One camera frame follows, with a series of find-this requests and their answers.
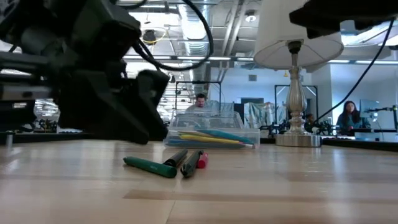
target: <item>computer monitor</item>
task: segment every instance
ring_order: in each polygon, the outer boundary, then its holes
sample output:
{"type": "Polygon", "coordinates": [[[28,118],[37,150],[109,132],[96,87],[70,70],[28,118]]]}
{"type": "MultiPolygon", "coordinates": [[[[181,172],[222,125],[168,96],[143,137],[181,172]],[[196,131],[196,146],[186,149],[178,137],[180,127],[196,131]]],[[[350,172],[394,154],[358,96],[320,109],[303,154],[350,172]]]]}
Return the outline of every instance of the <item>computer monitor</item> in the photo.
{"type": "Polygon", "coordinates": [[[359,107],[361,108],[361,118],[377,118],[377,112],[370,112],[379,108],[379,102],[374,100],[360,100],[359,107]]]}

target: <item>red marker cap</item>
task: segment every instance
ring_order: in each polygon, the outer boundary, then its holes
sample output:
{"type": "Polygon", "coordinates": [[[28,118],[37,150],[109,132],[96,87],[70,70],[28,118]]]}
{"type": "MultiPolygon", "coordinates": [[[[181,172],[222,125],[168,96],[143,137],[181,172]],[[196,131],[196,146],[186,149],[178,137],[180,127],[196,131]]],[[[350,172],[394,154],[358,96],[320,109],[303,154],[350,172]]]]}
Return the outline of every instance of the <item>red marker cap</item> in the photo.
{"type": "Polygon", "coordinates": [[[207,160],[208,160],[208,156],[209,156],[209,154],[207,154],[207,153],[203,153],[203,154],[200,156],[200,158],[199,158],[199,160],[198,160],[198,162],[197,162],[197,168],[203,169],[203,168],[206,167],[206,165],[207,165],[207,160]]]}

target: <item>black hair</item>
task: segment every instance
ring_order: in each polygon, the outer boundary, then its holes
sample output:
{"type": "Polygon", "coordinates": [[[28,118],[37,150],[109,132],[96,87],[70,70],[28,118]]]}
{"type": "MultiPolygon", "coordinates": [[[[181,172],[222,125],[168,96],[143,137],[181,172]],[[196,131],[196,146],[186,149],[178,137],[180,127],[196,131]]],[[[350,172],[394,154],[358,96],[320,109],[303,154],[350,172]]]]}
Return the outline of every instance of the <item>black hair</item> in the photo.
{"type": "Polygon", "coordinates": [[[204,98],[204,99],[206,99],[206,96],[205,96],[203,93],[199,93],[199,94],[197,94],[197,100],[198,100],[199,98],[204,98]]]}
{"type": "Polygon", "coordinates": [[[311,113],[310,114],[306,114],[305,118],[309,119],[311,116],[313,116],[313,114],[311,114],[311,113]]]}
{"type": "Polygon", "coordinates": [[[356,109],[355,103],[352,102],[352,101],[350,101],[350,100],[346,101],[346,103],[344,104],[344,108],[343,108],[343,123],[344,123],[345,125],[347,125],[347,123],[348,123],[348,120],[349,120],[348,116],[349,116],[349,115],[351,115],[351,116],[353,117],[353,122],[354,122],[354,123],[358,123],[358,122],[361,121],[361,115],[360,115],[359,111],[356,109]],[[350,113],[350,112],[348,112],[348,111],[346,110],[346,107],[347,107],[347,105],[348,105],[349,103],[354,104],[354,110],[353,110],[352,113],[350,113]]]}

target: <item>table surface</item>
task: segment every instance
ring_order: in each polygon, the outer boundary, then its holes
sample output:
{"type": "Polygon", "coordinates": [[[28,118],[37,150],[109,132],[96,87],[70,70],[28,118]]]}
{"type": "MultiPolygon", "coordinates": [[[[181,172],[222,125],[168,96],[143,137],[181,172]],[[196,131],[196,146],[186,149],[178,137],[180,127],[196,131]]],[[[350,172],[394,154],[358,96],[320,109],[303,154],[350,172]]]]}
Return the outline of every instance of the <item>table surface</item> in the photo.
{"type": "Polygon", "coordinates": [[[65,141],[0,148],[2,224],[397,223],[398,153],[323,146],[209,149],[206,169],[166,179],[159,142],[65,141]]]}

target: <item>woman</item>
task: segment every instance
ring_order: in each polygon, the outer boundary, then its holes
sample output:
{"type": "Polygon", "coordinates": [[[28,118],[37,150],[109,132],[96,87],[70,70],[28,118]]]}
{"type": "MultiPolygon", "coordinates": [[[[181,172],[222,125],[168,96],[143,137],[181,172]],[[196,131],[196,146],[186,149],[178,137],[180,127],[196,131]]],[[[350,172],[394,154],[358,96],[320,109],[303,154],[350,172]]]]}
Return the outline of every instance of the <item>woman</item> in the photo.
{"type": "Polygon", "coordinates": [[[371,128],[368,119],[360,117],[359,111],[352,101],[347,101],[344,104],[344,110],[337,119],[337,125],[340,126],[340,131],[343,133],[355,128],[371,128]]]}

